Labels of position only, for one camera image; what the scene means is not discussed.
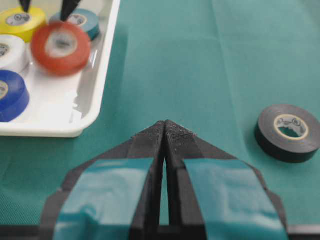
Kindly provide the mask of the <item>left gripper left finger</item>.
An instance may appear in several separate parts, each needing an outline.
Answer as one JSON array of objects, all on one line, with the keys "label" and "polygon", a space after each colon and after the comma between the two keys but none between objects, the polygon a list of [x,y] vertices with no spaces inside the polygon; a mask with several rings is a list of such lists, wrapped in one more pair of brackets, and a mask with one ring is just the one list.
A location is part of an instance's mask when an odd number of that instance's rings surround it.
[{"label": "left gripper left finger", "polygon": [[151,240],[159,226],[165,123],[70,170],[46,201],[42,240]]}]

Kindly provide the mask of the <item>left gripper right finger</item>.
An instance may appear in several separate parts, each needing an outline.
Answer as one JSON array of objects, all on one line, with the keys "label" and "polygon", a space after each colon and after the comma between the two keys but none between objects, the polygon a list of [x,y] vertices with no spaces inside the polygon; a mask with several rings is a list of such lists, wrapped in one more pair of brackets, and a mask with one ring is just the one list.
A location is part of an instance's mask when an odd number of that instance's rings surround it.
[{"label": "left gripper right finger", "polygon": [[165,122],[169,223],[181,240],[286,240],[286,214],[261,172]]}]

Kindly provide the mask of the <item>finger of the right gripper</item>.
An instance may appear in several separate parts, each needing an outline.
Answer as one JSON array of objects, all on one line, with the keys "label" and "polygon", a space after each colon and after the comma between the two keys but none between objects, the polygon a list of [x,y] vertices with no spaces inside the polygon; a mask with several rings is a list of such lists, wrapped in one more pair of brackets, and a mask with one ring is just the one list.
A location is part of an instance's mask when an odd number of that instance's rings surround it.
[{"label": "finger of the right gripper", "polygon": [[63,0],[60,12],[60,20],[63,22],[67,21],[69,16],[78,7],[80,2],[81,0]]},{"label": "finger of the right gripper", "polygon": [[28,12],[30,5],[31,5],[31,0],[19,0],[20,6],[22,7],[22,10],[24,12]]}]

